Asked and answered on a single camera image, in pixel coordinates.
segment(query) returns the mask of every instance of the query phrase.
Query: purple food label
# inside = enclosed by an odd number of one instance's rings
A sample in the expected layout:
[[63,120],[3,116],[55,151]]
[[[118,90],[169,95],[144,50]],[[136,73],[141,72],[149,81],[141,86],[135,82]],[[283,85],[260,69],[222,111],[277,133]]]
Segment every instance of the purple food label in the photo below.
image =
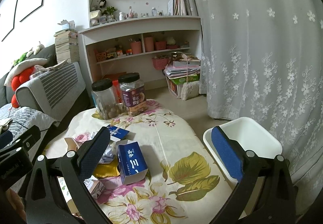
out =
[[137,111],[147,106],[144,86],[131,91],[122,91],[122,95],[124,104],[130,112]]

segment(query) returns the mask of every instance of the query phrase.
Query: snack jar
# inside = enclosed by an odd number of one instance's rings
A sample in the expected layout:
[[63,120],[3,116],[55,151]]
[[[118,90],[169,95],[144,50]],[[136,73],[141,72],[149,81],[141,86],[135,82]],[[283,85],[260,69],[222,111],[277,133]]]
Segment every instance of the snack jar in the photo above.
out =
[[148,109],[144,82],[139,73],[128,73],[119,76],[118,82],[122,100],[130,116],[137,116]]
[[101,79],[92,84],[92,97],[96,109],[105,120],[114,118],[122,113],[116,102],[116,88],[109,78]]

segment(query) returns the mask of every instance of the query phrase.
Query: blue gripper pad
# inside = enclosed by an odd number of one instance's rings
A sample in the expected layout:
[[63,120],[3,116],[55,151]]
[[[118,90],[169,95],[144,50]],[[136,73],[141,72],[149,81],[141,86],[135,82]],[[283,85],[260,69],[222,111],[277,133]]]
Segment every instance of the blue gripper pad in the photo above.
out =
[[240,182],[243,176],[242,161],[233,151],[230,144],[227,142],[227,140],[217,127],[214,127],[212,129],[211,141],[221,160],[223,161],[226,169],[228,170],[230,176],[236,178],[238,182]]

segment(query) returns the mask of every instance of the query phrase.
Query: floral cushion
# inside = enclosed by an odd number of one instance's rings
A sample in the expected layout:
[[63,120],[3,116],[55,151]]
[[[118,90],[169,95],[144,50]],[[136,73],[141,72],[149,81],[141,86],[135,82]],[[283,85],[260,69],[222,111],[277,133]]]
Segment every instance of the floral cushion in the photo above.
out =
[[188,123],[154,100],[138,116],[122,114],[102,120],[95,109],[73,118],[68,130],[45,150],[48,158],[65,154],[64,137],[87,140],[89,133],[108,124],[126,128],[138,141],[149,171],[145,179],[122,185],[120,177],[101,179],[106,189],[98,198],[115,224],[207,224],[232,190]]

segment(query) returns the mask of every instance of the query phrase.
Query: potted plant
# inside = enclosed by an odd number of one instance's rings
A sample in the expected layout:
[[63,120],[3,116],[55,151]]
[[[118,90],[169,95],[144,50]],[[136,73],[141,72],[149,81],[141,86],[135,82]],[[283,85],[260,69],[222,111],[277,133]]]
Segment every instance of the potted plant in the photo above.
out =
[[114,15],[113,15],[113,13],[114,13],[115,11],[117,11],[117,9],[116,9],[116,8],[114,8],[113,6],[108,6],[108,7],[106,8],[106,10],[104,11],[104,13],[103,13],[103,14],[104,14],[104,15],[107,15],[109,19],[114,19]]

